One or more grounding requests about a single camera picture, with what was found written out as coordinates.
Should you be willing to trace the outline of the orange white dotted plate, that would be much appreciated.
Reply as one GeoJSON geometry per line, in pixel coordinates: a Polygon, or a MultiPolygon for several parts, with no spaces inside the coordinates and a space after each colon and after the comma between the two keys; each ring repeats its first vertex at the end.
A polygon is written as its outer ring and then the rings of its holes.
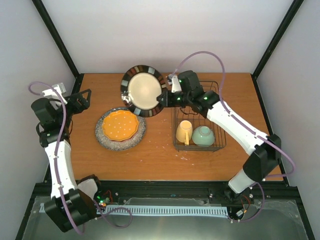
{"type": "Polygon", "coordinates": [[[138,117],[128,110],[111,112],[102,121],[103,134],[115,142],[129,140],[136,134],[138,128],[138,117]]]}

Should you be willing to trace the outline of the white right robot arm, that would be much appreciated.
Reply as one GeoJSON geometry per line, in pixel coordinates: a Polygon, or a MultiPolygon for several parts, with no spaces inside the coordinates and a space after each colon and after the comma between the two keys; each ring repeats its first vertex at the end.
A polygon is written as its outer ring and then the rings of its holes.
{"type": "Polygon", "coordinates": [[[248,154],[242,169],[228,181],[228,196],[239,195],[265,179],[281,162],[281,140],[257,130],[235,113],[216,92],[204,91],[197,74],[188,70],[167,77],[170,90],[157,100],[165,108],[190,107],[227,132],[248,154]]]}

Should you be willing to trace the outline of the light green ceramic bowl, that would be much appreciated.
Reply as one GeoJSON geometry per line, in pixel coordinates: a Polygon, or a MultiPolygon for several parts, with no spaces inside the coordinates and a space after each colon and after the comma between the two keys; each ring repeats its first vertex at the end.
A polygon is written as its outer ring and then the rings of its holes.
{"type": "Polygon", "coordinates": [[[204,125],[197,127],[193,131],[191,139],[200,147],[209,147],[213,145],[216,140],[212,129],[204,125]]]}

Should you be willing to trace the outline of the brown rimmed beige plate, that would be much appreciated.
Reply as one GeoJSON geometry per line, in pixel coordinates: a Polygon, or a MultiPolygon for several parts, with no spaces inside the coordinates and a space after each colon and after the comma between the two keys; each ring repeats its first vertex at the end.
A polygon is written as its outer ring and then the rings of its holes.
{"type": "Polygon", "coordinates": [[[159,114],[164,106],[157,97],[167,90],[162,74],[148,65],[136,65],[125,72],[120,84],[120,96],[133,114],[150,118],[159,114]]]}

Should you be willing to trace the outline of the yellow mug white inside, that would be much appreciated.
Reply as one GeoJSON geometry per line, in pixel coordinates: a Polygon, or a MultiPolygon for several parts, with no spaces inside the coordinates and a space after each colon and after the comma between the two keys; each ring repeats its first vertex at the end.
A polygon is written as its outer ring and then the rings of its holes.
{"type": "Polygon", "coordinates": [[[190,139],[193,134],[193,126],[192,123],[188,120],[183,120],[180,122],[176,129],[175,137],[177,141],[183,143],[185,146],[190,144],[190,139]]]}

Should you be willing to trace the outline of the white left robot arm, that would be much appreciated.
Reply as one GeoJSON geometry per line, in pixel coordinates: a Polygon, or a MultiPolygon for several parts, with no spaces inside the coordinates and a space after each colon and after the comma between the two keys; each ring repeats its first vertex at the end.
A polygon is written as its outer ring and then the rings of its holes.
{"type": "Polygon", "coordinates": [[[44,211],[62,231],[75,230],[84,234],[86,222],[97,215],[94,201],[103,198],[104,188],[94,174],[76,181],[71,163],[69,124],[72,116],[90,106],[91,90],[64,97],[63,83],[48,86],[31,104],[39,123],[36,132],[40,145],[49,160],[51,173],[50,200],[44,203],[44,211]]]}

